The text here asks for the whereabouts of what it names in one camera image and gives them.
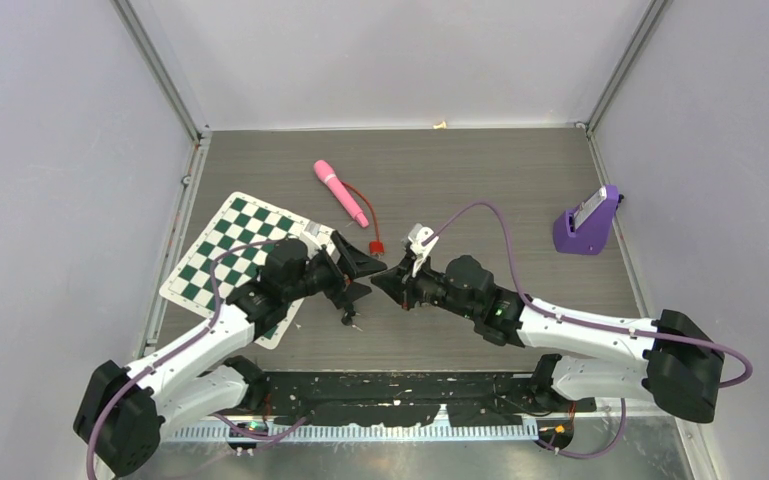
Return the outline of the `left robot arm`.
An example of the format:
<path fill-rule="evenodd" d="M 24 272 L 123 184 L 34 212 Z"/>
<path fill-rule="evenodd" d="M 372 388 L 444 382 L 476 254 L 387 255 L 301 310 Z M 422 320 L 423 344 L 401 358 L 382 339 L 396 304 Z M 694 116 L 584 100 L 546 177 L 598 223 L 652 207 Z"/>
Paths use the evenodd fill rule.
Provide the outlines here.
<path fill-rule="evenodd" d="M 258 412 L 267 398 L 263 375 L 241 357 L 223 359 L 261 338 L 290 315 L 291 305 L 323 294 L 350 319 L 354 303 L 370 293 L 361 279 L 386 270 L 384 262 L 333 232 L 329 245 L 288 237 L 268 241 L 270 251 L 255 276 L 219 292 L 218 265 L 242 245 L 212 261 L 213 315 L 153 354 L 120 366 L 108 360 L 92 372 L 73 430 L 87 445 L 85 470 L 96 476 L 101 460 L 115 475 L 130 475 L 154 454 L 161 440 L 206 415 L 236 407 Z"/>

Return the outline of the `red cable padlock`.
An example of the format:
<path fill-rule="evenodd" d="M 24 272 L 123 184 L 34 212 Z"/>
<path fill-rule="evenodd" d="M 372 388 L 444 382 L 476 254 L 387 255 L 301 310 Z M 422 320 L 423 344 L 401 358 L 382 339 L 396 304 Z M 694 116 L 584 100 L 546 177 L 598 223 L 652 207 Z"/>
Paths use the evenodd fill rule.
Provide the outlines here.
<path fill-rule="evenodd" d="M 359 192 L 354 186 L 346 182 L 343 182 L 343 186 L 352 194 L 354 194 L 356 197 L 360 198 L 366 205 L 372 217 L 372 225 L 374 227 L 374 232 L 375 232 L 375 239 L 369 243 L 369 252 L 372 256 L 375 256 L 375 257 L 383 256 L 385 254 L 385 247 L 381 239 L 380 226 L 379 226 L 377 214 L 375 212 L 374 207 L 372 206 L 370 201 L 367 199 L 367 197 L 364 196 L 361 192 Z"/>

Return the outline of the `black headed keys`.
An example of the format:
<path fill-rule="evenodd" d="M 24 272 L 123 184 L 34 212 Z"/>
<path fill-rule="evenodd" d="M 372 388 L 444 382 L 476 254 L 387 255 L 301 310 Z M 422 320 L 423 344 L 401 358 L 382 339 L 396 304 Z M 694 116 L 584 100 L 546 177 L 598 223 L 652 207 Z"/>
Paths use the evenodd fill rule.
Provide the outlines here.
<path fill-rule="evenodd" d="M 341 317 L 341 323 L 344 326 L 350 327 L 350 328 L 356 328 L 357 325 L 355 324 L 355 318 L 359 315 L 358 311 L 356 310 L 355 306 L 353 304 L 348 304 L 343 308 L 343 314 Z"/>

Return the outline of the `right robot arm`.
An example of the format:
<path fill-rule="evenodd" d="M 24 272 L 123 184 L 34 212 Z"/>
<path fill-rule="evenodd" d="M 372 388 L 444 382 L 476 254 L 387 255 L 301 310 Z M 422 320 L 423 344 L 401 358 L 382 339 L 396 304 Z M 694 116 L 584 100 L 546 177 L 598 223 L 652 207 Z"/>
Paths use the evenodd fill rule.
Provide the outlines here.
<path fill-rule="evenodd" d="M 472 321 L 499 346 L 544 348 L 530 385 L 534 403 L 556 410 L 591 397 L 651 401 L 686 421 L 715 417 L 722 353 L 687 315 L 665 309 L 657 319 L 620 318 L 559 307 L 496 284 L 476 259 L 462 255 L 442 272 L 415 268 L 411 256 L 372 277 L 403 309 L 441 308 Z"/>

